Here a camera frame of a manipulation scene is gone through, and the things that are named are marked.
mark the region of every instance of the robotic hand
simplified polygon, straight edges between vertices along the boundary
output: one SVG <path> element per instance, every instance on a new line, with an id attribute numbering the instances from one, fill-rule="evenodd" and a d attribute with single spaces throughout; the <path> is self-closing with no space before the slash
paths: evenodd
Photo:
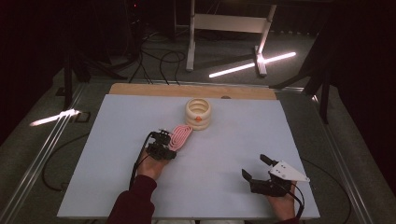
<path id="1" fill-rule="evenodd" d="M 176 157 L 176 152 L 173 150 L 170 150 L 168 145 L 171 141 L 171 136 L 169 135 L 170 133 L 164 129 L 160 129 L 159 133 L 156 132 L 151 132 L 148 134 L 145 143 L 143 144 L 142 148 L 140 149 L 139 156 L 137 157 L 136 162 L 134 163 L 134 169 L 132 170 L 132 176 L 131 180 L 129 182 L 129 189 L 132 187 L 134 184 L 134 177 L 136 176 L 136 171 L 137 167 L 139 167 L 140 163 L 145 159 L 141 158 L 143 151 L 146 148 L 146 144 L 149 141 L 150 137 L 154 138 L 153 143 L 149 143 L 148 147 L 146 149 L 146 152 L 150 157 L 152 157 L 154 160 L 160 161 L 160 160 L 172 160 Z"/>
<path id="2" fill-rule="evenodd" d="M 176 157 L 176 152 L 170 150 L 168 145 L 171 141 L 170 133 L 166 130 L 160 129 L 159 133 L 151 132 L 148 136 L 155 139 L 153 143 L 148 144 L 147 153 L 154 160 L 172 160 Z"/>
<path id="3" fill-rule="evenodd" d="M 252 193 L 258 193 L 272 197 L 283 197 L 286 194 L 289 194 L 300 205 L 300 209 L 297 212 L 297 217 L 300 217 L 304 210 L 304 203 L 302 203 L 293 193 L 290 192 L 292 185 L 291 181 L 309 182 L 309 178 L 298 172 L 284 161 L 273 161 L 262 154 L 260 155 L 260 159 L 267 165 L 273 166 L 273 168 L 268 172 L 271 179 L 253 179 L 247 171 L 242 169 L 242 177 L 244 177 L 249 183 L 250 191 Z"/>

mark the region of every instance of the red sleeve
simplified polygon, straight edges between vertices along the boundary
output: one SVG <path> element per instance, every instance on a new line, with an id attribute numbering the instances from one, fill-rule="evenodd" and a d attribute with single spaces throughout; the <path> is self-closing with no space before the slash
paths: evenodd
<path id="1" fill-rule="evenodd" d="M 110 216 L 108 224 L 139 223 L 150 224 L 154 213 L 151 194 L 157 188 L 157 183 L 150 177 L 138 175 L 134 185 L 119 195 Z"/>
<path id="2" fill-rule="evenodd" d="M 297 217 L 291 218 L 288 220 L 277 222 L 276 224 L 298 224 L 298 218 Z"/>

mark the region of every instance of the fluorescent light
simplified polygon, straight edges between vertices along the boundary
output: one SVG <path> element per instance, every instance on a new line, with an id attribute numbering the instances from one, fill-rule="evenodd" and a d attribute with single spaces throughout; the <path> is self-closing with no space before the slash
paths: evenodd
<path id="1" fill-rule="evenodd" d="M 259 60 L 257 61 L 257 63 L 271 63 L 271 62 L 274 62 L 274 61 L 278 61 L 278 60 L 282 60 L 282 59 L 286 59 L 286 58 L 292 57 L 294 55 L 296 55 L 295 52 L 279 55 L 279 56 L 276 56 L 274 58 L 269 58 L 269 59 L 263 59 L 262 57 L 260 57 Z M 254 63 L 248 63 L 248 64 L 245 64 L 245 65 L 242 65 L 242 66 L 239 66 L 239 67 L 235 67 L 235 68 L 227 69 L 227 70 L 224 70 L 224 71 L 221 71 L 221 72 L 210 74 L 209 77 L 223 76 L 223 75 L 226 75 L 226 74 L 229 74 L 229 73 L 232 73 L 232 72 L 236 72 L 236 71 L 240 71 L 240 70 L 243 70 L 243 69 L 247 69 L 249 67 L 254 67 L 254 65 L 255 65 Z"/>
<path id="2" fill-rule="evenodd" d="M 294 55 L 296 55 L 296 52 L 279 55 L 279 56 L 276 56 L 274 58 L 264 59 L 263 63 L 271 63 L 271 62 L 274 62 L 274 61 L 278 61 L 278 60 L 282 60 L 282 59 L 285 59 L 285 58 L 293 57 Z"/>
<path id="3" fill-rule="evenodd" d="M 227 70 L 224 70 L 224 71 L 221 71 L 221 72 L 213 73 L 213 74 L 210 74 L 209 77 L 219 77 L 219 76 L 226 75 L 226 74 L 229 74 L 229 73 L 232 73 L 232 72 L 236 72 L 236 71 L 239 71 L 239 70 L 244 70 L 244 69 L 247 69 L 249 67 L 254 67 L 254 63 L 249 63 L 249 64 L 242 65 L 242 66 L 239 66 L 239 67 L 235 67 L 235 68 L 232 68 L 232 69 L 227 69 Z"/>
<path id="4" fill-rule="evenodd" d="M 38 126 L 40 124 L 45 124 L 45 123 L 49 123 L 51 121 L 55 121 L 55 120 L 57 120 L 57 119 L 59 119 L 61 117 L 74 116 L 74 115 L 76 115 L 78 113 L 79 113 L 79 111 L 77 111 L 75 109 L 69 109 L 69 110 L 61 112 L 61 114 L 59 114 L 59 115 L 52 116 L 52 117 L 49 117 L 49 118 L 46 118 L 46 119 L 36 120 L 35 122 L 30 123 L 30 126 Z"/>

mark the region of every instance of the table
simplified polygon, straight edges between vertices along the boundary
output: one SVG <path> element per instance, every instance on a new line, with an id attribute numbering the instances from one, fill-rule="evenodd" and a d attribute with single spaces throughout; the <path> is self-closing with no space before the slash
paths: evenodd
<path id="1" fill-rule="evenodd" d="M 204 131 L 193 132 L 177 158 L 166 166 L 152 195 L 153 218 L 274 217 L 263 196 L 250 193 L 241 169 L 254 178 L 268 179 L 270 167 L 260 161 L 260 154 L 265 154 L 304 173 L 275 94 L 265 88 L 142 84 L 111 88 L 58 217 L 106 218 L 118 194 L 128 189 L 146 135 L 183 122 L 184 104 L 197 96 L 212 104 L 212 123 Z M 319 217 L 309 184 L 298 186 L 305 197 L 303 218 Z"/>
<path id="2" fill-rule="evenodd" d="M 263 77 L 267 75 L 262 49 L 270 31 L 271 22 L 276 11 L 276 5 L 271 5 L 271 9 L 266 18 L 252 18 L 240 16 L 209 15 L 195 13 L 195 0 L 191 0 L 191 20 L 190 20 L 190 44 L 187 54 L 186 70 L 193 71 L 195 54 L 195 29 L 236 31 L 262 34 L 260 45 L 255 47 L 256 64 L 259 74 Z"/>

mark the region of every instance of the dark background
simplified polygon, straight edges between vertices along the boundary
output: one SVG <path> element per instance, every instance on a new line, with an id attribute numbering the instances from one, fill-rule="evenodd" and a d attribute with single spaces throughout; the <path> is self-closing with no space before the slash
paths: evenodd
<path id="1" fill-rule="evenodd" d="M 142 18 L 172 37 L 175 31 L 172 18 L 176 17 L 178 24 L 189 24 L 186 13 L 190 12 L 190 5 L 186 3 L 189 1 L 159 2 L 164 5 L 155 5 L 148 0 L 130 10 L 134 19 Z M 245 16 L 262 13 L 256 7 L 236 7 L 234 2 L 220 12 Z M 173 4 L 180 14 L 172 11 Z M 208 4 L 210 1 L 203 1 L 202 8 L 197 8 L 197 11 L 205 11 Z M 307 68 L 316 66 L 329 54 L 330 43 L 337 36 L 342 36 L 328 67 L 332 72 L 331 82 L 338 88 L 343 103 L 393 192 L 396 190 L 394 8 L 384 0 L 355 1 L 349 11 L 343 9 L 338 14 L 330 14 L 329 9 L 323 8 L 296 10 L 295 7 L 282 7 L 277 10 L 272 26 L 276 33 L 305 35 L 316 35 L 323 28 L 307 57 Z M 63 68 L 64 32 L 70 32 L 76 46 L 95 60 L 108 62 L 109 55 L 125 53 L 125 45 L 121 43 L 133 42 L 136 30 L 131 29 L 135 28 L 133 24 L 125 23 L 127 15 L 124 10 L 123 1 L 106 0 L 67 3 L 5 0 L 1 3 L 0 144 L 51 86 L 52 77 Z M 350 24 L 344 31 L 340 28 L 343 21 Z"/>

